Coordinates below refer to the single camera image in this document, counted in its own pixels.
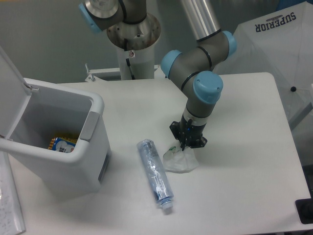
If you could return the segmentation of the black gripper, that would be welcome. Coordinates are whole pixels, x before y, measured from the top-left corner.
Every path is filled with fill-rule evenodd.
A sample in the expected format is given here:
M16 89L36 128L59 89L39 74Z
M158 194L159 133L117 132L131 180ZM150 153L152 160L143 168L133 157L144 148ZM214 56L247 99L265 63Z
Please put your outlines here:
M207 144L207 139L203 137L204 125L194 125L192 120L186 120L182 116L180 122L173 121L170 125L170 130L176 140L180 143L180 148L203 148Z

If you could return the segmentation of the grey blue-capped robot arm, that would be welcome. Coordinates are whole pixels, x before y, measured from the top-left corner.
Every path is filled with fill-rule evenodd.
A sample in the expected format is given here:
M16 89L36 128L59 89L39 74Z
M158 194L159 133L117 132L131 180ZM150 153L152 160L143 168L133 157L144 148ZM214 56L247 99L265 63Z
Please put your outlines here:
M179 122L170 129L182 149L201 148L207 143L203 130L223 89L214 67L237 48L234 36L222 31L211 3L183 0L181 5L191 25L197 47L188 53L168 52L160 67L187 97ZM144 0L84 0L79 10L94 32L105 31L115 46L121 79L154 77L154 46L160 38L158 19L147 12Z

